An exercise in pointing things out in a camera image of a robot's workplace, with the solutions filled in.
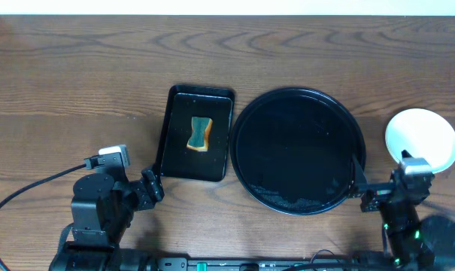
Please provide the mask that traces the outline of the light green plate with stain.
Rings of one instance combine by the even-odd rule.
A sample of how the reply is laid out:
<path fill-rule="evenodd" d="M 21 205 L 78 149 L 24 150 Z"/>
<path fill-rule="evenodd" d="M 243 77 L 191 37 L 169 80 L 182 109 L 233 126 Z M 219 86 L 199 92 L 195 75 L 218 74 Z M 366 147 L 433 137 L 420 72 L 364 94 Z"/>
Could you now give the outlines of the light green plate with stain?
<path fill-rule="evenodd" d="M 434 173 L 443 172 L 455 162 L 455 130 L 433 111 L 411 108 L 399 112 L 387 124 L 384 138 L 397 163 L 403 151 L 425 159 Z"/>

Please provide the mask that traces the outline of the orange green sponge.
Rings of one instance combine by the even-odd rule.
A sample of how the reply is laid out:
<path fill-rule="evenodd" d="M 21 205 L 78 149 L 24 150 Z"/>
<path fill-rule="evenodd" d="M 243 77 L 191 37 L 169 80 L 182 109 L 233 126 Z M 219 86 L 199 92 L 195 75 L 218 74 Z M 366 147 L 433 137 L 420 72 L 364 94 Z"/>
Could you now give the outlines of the orange green sponge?
<path fill-rule="evenodd" d="M 192 133 L 187 141 L 187 148 L 198 152 L 207 151 L 212 124 L 213 120 L 209 117 L 192 117 Z"/>

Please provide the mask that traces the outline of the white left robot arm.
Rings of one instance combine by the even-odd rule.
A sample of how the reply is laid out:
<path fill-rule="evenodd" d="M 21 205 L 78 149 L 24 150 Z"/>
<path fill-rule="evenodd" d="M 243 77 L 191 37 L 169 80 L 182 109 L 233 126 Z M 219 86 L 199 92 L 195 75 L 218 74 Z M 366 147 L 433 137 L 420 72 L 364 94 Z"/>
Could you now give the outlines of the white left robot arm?
<path fill-rule="evenodd" d="M 151 169 L 138 181 L 128 181 L 122 169 L 96 172 L 73 186 L 73 223 L 49 266 L 58 271 L 158 270 L 157 260 L 146 252 L 120 247 L 134 213 L 153 209 L 162 201 L 160 178 Z"/>

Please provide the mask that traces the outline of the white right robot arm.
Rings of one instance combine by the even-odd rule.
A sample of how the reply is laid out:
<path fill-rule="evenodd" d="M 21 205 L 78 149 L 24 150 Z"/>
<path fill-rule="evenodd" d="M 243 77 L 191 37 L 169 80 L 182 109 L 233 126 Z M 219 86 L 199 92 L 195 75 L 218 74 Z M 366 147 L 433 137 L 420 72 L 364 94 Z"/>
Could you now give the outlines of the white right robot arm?
<path fill-rule="evenodd" d="M 419 219 L 416 207 L 429 196 L 435 178 L 423 158 L 407 151 L 386 183 L 370 184 L 357 158 L 351 159 L 351 197 L 361 199 L 362 212 L 379 212 L 382 218 L 382 251 L 358 251 L 358 270 L 455 269 L 455 221 L 444 215 Z"/>

